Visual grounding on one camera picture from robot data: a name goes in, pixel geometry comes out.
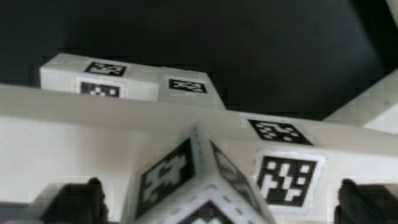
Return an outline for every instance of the dark background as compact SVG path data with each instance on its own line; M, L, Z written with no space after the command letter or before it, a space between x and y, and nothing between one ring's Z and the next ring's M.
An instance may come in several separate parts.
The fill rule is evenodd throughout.
M381 0L1 0L0 83L58 52L209 73L229 110L319 120L398 62Z

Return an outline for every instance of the white surface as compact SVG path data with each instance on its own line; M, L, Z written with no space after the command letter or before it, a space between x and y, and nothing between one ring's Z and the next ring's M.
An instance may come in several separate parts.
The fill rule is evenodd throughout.
M90 74L85 68L90 62L127 67L122 77ZM122 86L126 99L158 101L159 67L122 63L70 54L58 54L40 67L40 88L53 91L79 92L78 80L97 80L97 84L113 83Z
M325 118L326 122L398 134L398 70Z
M195 93L170 89L168 79L204 84L207 93ZM165 67L161 68L158 101L225 110L220 96L211 84L211 80L207 78L207 74L202 72L184 71Z
M30 203L49 183L102 182L110 220L120 219L131 167L150 163L197 120L250 175L257 150L314 153L325 168L307 214L273 212L277 223L332 221L341 179L396 184L396 136L326 122L175 104L0 86L0 201ZM246 118L293 122L314 146L261 141Z
M261 215L262 215L261 216L257 211L254 211L252 206L246 203L245 199L241 198L239 194L234 192L234 189L223 180L223 177L220 176L218 167L214 163L213 148L209 145L209 140L214 142L214 139L211 139L211 136L207 136L206 128L200 125L195 126L195 128L198 131L191 131L191 130L186 131L184 137L179 139L177 144L168 145L166 152L156 151L156 156L152 156L154 160L150 161L150 164L147 164L143 169L136 173L131 174L126 206L124 206L126 220L122 220L120 223L122 224L124 223L127 224L131 223L136 223L136 224L138 223L156 223L156 224L181 223L186 216L193 212L197 212L197 209L200 208L200 206L207 203L207 201L211 201L211 203L218 207L229 219L234 220L238 223L271 224L273 219L271 219L266 206L262 204L257 204L255 202L255 204L259 205L257 210L261 212ZM152 169L152 165L158 164L159 160L168 155L168 153L172 152L179 144L184 142L186 138L190 138L191 147L193 147L191 154L193 154L193 164L195 164L193 165L195 176L186 181L186 183L179 186L179 188L175 189L175 191L172 192L165 200L145 211L143 215L138 217L134 221L138 192L140 192L140 186L142 186L140 176L147 172L147 170ZM156 166L156 169L152 169L149 176L158 176L158 170L161 170L163 168L161 164L163 163L159 163ZM166 162L165 166L166 166L166 169L172 169L170 161ZM175 181L174 184L179 183L177 176L179 176L179 170L175 169L175 173L168 171L168 177L172 177L172 180ZM156 180L150 180L150 178L147 178L145 181L147 181L145 185L149 187L143 190L142 199L145 199L145 196L149 195L147 193L150 193L150 196L156 198L159 195L156 195L156 191L152 190L156 189L158 186L161 186L161 184L165 183L168 185L172 184L168 182L170 179L165 176L161 176L159 182L156 182ZM259 190L255 188L255 185L250 179L248 179L248 182L250 182L248 185L254 191L252 196L255 197L252 198L252 200L261 201Z
M110 76L85 72L92 62L126 66L124 75ZM207 94L170 90L166 77L198 81L206 84ZM195 107L225 109L206 73L166 67L152 67L70 54L58 54L40 67L40 88L79 93L79 81L120 87L120 98L159 101Z

